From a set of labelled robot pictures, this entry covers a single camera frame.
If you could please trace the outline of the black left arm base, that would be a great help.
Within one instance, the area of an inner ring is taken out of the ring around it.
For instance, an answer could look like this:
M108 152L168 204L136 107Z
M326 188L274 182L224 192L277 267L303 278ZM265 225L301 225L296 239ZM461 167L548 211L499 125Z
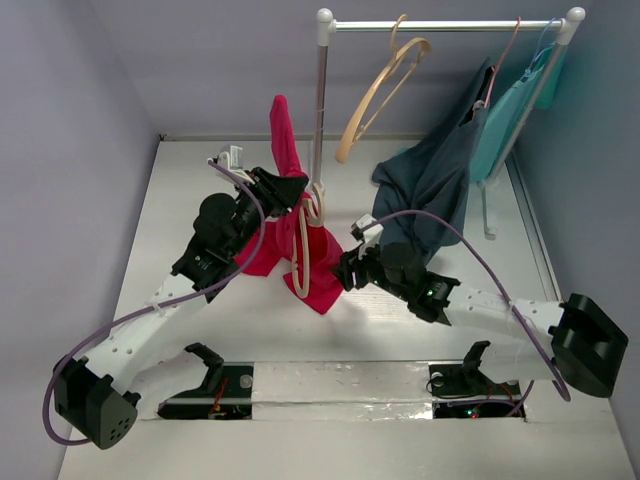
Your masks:
M158 415L164 420L251 420L253 363L226 363L201 343L188 345L188 359L198 358L206 371L198 384L162 402Z

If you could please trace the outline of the dark teal t shirt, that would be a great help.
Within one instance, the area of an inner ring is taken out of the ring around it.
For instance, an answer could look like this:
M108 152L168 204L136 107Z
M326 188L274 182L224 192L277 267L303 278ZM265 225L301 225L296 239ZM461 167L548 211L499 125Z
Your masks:
M488 118L484 100L493 73L492 61L485 60L430 133L376 166L372 174L372 181L378 185L372 207L374 218L421 210L463 231L470 165Z

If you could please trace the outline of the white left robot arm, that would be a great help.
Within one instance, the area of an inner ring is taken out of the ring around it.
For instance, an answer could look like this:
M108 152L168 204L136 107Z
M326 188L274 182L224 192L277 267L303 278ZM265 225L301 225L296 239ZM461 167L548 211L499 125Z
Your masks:
M219 388L224 365L219 355L200 343L184 348L160 343L171 326L201 311L243 271L236 256L252 239L264 239L268 219L294 210L308 178L278 176L261 167L218 172L235 185L237 195L214 193L202 201L185 252L151 301L95 332L55 365L42 407L47 430L56 412L83 434L82 444L113 447L138 416L143 396L134 389L136 376L182 352L201 359L186 375L195 392L209 395Z

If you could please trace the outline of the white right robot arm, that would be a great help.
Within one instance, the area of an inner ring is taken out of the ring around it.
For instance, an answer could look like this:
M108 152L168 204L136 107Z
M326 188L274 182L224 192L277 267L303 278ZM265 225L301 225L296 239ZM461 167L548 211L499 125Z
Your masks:
M565 302L507 300L427 270L404 243L354 249L331 272L345 290L372 284L425 322L510 338L505 346L481 339L470 347L460 367L470 391L505 381L551 380L596 398L613 394L629 339L586 295L571 294Z

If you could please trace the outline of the white clothes rack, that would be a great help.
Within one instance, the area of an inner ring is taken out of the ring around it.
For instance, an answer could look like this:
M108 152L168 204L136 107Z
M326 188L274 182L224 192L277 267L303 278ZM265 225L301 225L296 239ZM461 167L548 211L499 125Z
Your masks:
M553 70L566 50L580 25L586 18L586 10L582 7L570 9L563 18L558 20L402 20L402 21L339 21L334 18L332 11L321 8L315 16L316 43L317 43L317 80L315 100L315 131L312 137L310 150L310 174L311 181L315 184L322 183L323 162L323 135L324 135L324 111L327 62L330 37L339 32L528 32L528 31L555 31L557 33L555 45L548 58L545 68L539 77L539 83L532 92L532 96L525 104L525 110L518 119L511 136L500 151L497 163L493 166L489 176L479 183L482 194L483 226L484 234L488 239L495 239L498 230L496 223L496 210L491 205L495 199L493 193L498 175L502 166L511 152L515 141L518 139L526 120L533 110L536 101L548 82Z

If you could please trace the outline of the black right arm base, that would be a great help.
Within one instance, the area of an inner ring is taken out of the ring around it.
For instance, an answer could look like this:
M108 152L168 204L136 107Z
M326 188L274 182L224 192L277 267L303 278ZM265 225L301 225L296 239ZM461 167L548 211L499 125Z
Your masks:
M431 363L425 389L433 399L434 419L525 418L518 382L495 383L480 371L491 343L475 342L458 363Z

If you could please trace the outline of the turquoise t shirt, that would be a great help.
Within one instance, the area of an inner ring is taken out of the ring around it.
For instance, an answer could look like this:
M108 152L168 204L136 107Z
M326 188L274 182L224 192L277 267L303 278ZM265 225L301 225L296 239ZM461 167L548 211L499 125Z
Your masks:
M554 46L555 43L551 43L541 50L523 75L496 102L491 103L488 119L470 163L471 183L489 176L540 82Z

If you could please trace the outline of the beige wooden hanger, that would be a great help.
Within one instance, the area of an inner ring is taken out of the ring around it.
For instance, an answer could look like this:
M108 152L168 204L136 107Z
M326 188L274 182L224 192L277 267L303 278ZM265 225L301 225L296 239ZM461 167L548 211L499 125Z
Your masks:
M344 129L335 152L335 160L341 164L347 162L355 144L362 139L422 60L432 52L431 43L421 36L415 36L403 45L397 43L399 29L407 20L407 14L402 14L396 20L390 36L390 59L362 96Z
M311 185L311 193L299 205L297 226L293 237L291 256L292 285L296 296L305 300L311 287L311 251L309 229L325 230L325 189L321 183Z

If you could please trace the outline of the pink hanger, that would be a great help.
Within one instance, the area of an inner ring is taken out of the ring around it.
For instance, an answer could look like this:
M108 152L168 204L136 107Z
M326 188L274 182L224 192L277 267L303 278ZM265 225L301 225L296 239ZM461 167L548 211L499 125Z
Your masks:
M499 72L500 72L500 70L501 70L501 68L502 68L502 66L504 64L504 61L505 61L507 55L509 54L509 52L510 52L510 50L511 50L511 48L512 48L514 42L515 42L516 37L518 36L521 22L522 22L522 17L520 17L520 16L517 17L517 21L516 21L513 33L511 35L511 37L510 37L505 49L503 50L501 56L499 57L498 62L494 66L493 73L492 73L492 76L491 76L491 79L490 79L490 82L488 84L488 88L487 88L487 91L486 91L486 97L485 97L484 102L483 102L483 106L487 110L490 108L491 97L492 97L492 94L493 94L493 91L494 91L494 87L495 87L495 84L496 84L497 76L498 76L498 74L499 74Z

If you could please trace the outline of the red t shirt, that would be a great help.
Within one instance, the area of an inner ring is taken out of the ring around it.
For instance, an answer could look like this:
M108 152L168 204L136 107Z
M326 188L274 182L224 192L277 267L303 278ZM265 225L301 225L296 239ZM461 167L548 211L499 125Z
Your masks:
M274 97L270 111L271 151L281 176L304 175L296 148L286 97ZM249 244L235 257L238 264L248 263L247 275L268 276L282 260L289 262L289 272L283 280L292 294L291 256L300 202L288 215L268 222L263 239L254 235ZM343 249L326 228L309 229L311 251L311 287L307 299L301 300L320 315L326 314L340 297L343 288L330 268L339 263Z

